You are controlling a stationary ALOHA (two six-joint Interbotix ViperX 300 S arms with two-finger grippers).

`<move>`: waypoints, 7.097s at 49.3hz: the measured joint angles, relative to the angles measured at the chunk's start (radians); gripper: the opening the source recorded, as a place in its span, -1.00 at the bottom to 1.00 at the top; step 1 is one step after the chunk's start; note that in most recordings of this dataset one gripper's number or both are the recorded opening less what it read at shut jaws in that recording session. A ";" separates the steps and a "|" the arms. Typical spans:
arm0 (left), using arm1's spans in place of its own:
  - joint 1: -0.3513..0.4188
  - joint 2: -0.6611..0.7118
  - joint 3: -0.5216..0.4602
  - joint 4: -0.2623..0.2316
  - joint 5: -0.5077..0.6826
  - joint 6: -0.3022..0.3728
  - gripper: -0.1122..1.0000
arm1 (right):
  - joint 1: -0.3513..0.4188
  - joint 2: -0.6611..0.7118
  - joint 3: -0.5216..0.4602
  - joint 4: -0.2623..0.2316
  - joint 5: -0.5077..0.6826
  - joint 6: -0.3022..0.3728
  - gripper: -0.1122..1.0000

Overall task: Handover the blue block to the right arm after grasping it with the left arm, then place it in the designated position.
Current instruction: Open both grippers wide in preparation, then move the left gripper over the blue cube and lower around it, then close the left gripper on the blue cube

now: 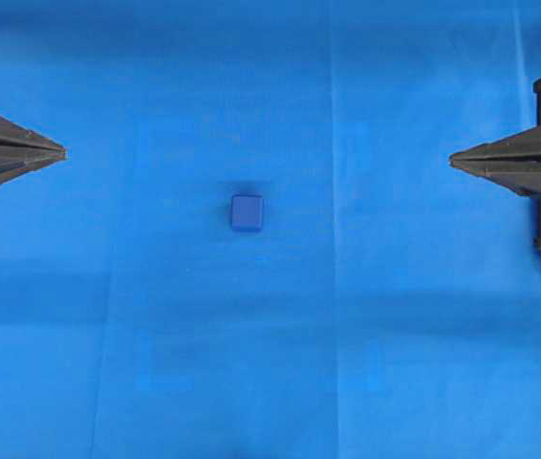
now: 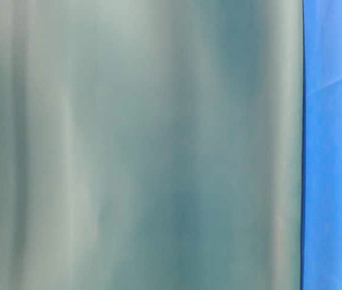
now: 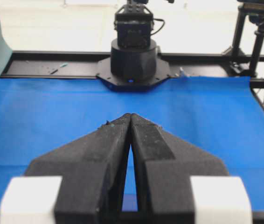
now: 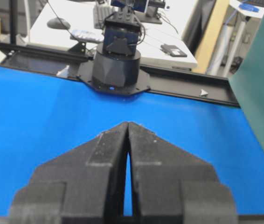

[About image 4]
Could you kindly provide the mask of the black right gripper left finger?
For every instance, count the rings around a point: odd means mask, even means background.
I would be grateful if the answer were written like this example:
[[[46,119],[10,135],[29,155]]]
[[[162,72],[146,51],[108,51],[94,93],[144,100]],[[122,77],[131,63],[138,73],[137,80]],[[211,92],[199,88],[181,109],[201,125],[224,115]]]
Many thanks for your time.
[[[123,214],[127,122],[39,165],[10,207],[12,224],[105,224]]]

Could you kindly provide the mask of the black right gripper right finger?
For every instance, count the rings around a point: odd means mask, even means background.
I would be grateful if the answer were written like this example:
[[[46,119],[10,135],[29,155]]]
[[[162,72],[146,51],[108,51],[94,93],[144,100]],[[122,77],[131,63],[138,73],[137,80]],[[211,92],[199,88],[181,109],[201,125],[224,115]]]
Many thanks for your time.
[[[230,189],[214,167],[136,124],[128,125],[133,208],[141,224],[236,224]]]

